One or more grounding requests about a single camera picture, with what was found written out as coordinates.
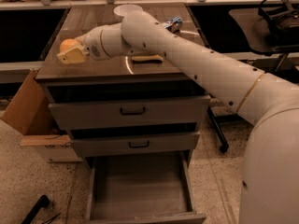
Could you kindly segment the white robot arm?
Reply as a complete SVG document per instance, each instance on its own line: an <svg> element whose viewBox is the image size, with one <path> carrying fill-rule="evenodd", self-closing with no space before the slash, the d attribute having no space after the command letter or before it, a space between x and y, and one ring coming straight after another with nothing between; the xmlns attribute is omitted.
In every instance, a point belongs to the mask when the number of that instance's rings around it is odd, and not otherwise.
<svg viewBox="0 0 299 224"><path fill-rule="evenodd" d="M118 55L166 58L254 128L247 143L239 224L299 224L299 86L169 32L136 10L65 40L62 63Z"/></svg>

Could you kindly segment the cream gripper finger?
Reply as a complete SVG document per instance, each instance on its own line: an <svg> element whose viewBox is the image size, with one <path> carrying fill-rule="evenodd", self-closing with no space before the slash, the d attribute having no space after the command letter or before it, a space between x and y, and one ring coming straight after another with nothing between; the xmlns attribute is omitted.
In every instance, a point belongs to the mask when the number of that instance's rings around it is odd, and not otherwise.
<svg viewBox="0 0 299 224"><path fill-rule="evenodd" d="M61 51L57 57L64 64L84 63L87 60L86 51L80 44Z"/></svg>

